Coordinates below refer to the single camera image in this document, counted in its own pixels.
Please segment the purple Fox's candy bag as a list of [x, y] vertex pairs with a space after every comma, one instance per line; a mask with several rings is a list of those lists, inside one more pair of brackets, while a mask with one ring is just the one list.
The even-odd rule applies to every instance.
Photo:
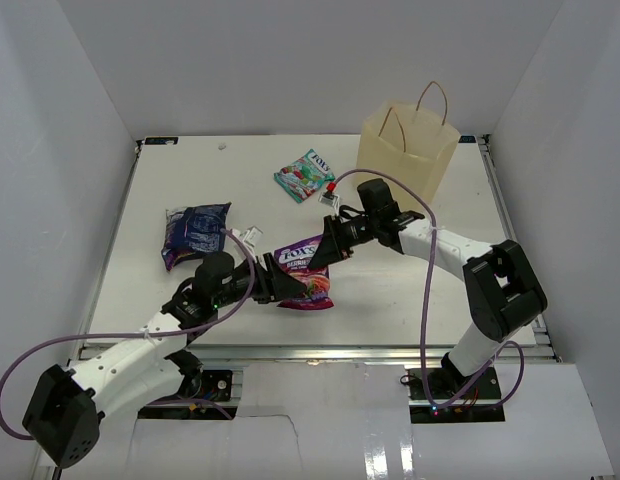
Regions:
[[319, 311], [334, 307], [329, 297], [331, 286], [329, 268], [312, 270], [309, 263], [321, 241], [317, 235], [274, 251], [273, 256], [279, 267], [294, 279], [305, 285], [305, 291], [294, 298], [278, 304], [279, 308], [301, 311]]

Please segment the teal Fox's candy bag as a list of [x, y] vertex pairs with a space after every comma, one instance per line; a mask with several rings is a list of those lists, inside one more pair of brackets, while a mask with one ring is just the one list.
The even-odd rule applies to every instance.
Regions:
[[328, 163], [314, 149], [309, 149], [275, 172], [273, 179], [296, 203], [303, 203], [322, 186], [334, 181], [335, 176]]

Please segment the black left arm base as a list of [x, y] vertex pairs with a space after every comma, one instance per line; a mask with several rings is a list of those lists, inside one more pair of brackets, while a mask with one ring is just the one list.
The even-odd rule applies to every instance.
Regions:
[[236, 407], [224, 407], [231, 400], [233, 372], [206, 369], [191, 352], [181, 350], [167, 357], [182, 375], [176, 393], [142, 408], [143, 420], [233, 420]]

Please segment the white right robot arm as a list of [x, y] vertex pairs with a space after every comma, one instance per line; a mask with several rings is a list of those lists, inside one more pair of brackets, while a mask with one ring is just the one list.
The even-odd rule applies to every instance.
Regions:
[[381, 178], [360, 184], [357, 192], [361, 211], [348, 214], [342, 207], [325, 217], [310, 269], [346, 260], [356, 246], [377, 241], [462, 281], [472, 323], [444, 356], [440, 373], [430, 378], [441, 382], [449, 396], [467, 397], [478, 385], [476, 373], [548, 306], [523, 248], [513, 240], [490, 244], [439, 229], [422, 214], [401, 210]]

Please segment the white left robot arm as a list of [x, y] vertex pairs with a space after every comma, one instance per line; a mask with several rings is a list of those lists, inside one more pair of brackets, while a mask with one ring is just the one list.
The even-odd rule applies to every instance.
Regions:
[[218, 324], [221, 308], [247, 299], [279, 302], [305, 290], [271, 254], [241, 264], [226, 252], [209, 254], [139, 336], [72, 367], [44, 371], [22, 424], [57, 467], [70, 468], [95, 447], [101, 425], [116, 414], [199, 392], [201, 364], [186, 348]]

